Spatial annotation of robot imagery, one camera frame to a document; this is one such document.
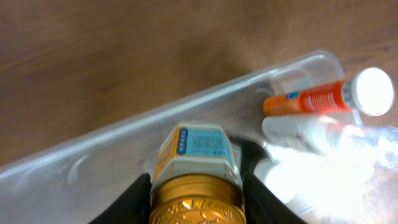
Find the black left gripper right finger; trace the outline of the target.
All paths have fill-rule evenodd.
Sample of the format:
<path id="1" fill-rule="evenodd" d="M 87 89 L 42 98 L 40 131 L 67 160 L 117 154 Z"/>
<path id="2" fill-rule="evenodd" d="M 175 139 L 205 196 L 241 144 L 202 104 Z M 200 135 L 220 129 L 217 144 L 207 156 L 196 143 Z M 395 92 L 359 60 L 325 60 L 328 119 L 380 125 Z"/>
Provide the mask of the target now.
<path id="1" fill-rule="evenodd" d="M 255 175 L 254 169 L 268 155 L 255 141 L 241 140 L 241 178 L 248 223 L 305 224 L 288 209 Z"/>

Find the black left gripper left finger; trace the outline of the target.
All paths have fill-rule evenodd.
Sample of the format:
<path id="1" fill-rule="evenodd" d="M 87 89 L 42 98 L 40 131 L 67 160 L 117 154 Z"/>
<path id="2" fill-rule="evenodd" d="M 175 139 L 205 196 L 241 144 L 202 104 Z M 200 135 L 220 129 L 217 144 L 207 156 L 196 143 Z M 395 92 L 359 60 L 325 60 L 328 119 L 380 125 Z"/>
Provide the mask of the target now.
<path id="1" fill-rule="evenodd" d="M 89 224 L 148 224 L 152 184 L 141 174 L 105 211 Z"/>

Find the gold lid small jar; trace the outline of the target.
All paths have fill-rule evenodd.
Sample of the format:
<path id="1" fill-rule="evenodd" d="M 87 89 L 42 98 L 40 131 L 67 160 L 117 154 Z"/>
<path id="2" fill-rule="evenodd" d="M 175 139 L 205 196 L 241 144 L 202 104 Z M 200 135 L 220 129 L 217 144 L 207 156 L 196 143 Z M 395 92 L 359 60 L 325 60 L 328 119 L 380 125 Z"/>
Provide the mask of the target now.
<path id="1" fill-rule="evenodd" d="M 246 222 L 239 167 L 217 124 L 178 123 L 159 149 L 150 223 Z"/>

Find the white squeeze bottle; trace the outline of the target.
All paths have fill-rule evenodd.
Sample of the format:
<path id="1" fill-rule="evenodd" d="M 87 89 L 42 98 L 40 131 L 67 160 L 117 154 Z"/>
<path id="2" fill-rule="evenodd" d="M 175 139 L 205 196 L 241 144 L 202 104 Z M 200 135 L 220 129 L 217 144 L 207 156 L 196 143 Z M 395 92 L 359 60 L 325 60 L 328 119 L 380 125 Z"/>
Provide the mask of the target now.
<path id="1" fill-rule="evenodd" d="M 275 145 L 333 157 L 397 154 L 397 129 L 345 124 L 329 116 L 268 116 L 262 132 Z"/>

